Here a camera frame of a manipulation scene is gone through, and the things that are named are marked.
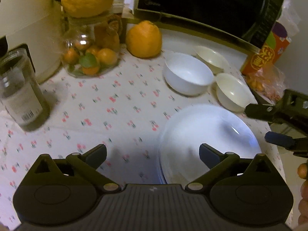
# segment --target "white bowl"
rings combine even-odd
[[[204,62],[214,75],[224,72],[230,65],[228,61],[218,52],[204,46],[196,46],[194,48],[196,57]]]
[[[163,68],[166,82],[183,95],[199,95],[213,83],[211,70],[197,58],[182,53],[170,53]]]
[[[217,97],[226,109],[243,112],[250,103],[257,103],[250,89],[230,74],[219,74],[216,77]]]

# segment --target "snack bag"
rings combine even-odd
[[[276,22],[260,52],[258,54],[251,53],[246,58],[241,69],[242,74],[248,75],[258,71],[266,64],[274,64],[290,42],[291,39],[287,36],[284,26]]]
[[[279,101],[286,89],[284,73],[272,64],[260,68],[246,76],[248,85],[274,104]]]

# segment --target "floral tablecloth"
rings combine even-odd
[[[61,70],[41,87],[52,107],[50,118],[39,130],[25,133],[7,115],[0,117],[0,222],[14,229],[19,219],[12,197],[27,170],[42,153],[65,158],[83,153],[99,143],[107,146],[107,160],[98,171],[124,185],[159,183],[156,144],[159,131],[188,105],[220,106],[213,86],[198,97],[185,97],[171,90],[162,77],[164,56],[143,60],[124,46],[118,67],[95,79],[75,79]],[[241,80],[235,68],[226,71]],[[264,141],[270,130],[266,122],[239,117],[255,134],[284,177],[275,145]]]

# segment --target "clear plastic container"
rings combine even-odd
[[[24,48],[10,51],[0,60],[0,101],[24,131],[39,128],[49,117],[49,105]]]
[[[293,37],[299,32],[298,24],[301,18],[296,13],[291,0],[284,0],[280,18],[277,20],[287,30],[288,37]]]
[[[74,77],[95,77],[117,65],[120,52],[121,18],[101,14],[92,18],[68,18],[62,63]]]
[[[112,5],[111,11],[114,14],[121,15],[123,13],[123,9],[124,9],[124,3],[117,3]]]

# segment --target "stack of plates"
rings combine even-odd
[[[124,0],[113,0],[112,13],[122,14],[124,8]]]
[[[161,183],[186,186],[209,171],[199,158],[202,143],[241,158],[261,153],[256,137],[235,114],[213,105],[190,106],[174,115],[160,134],[157,167]]]

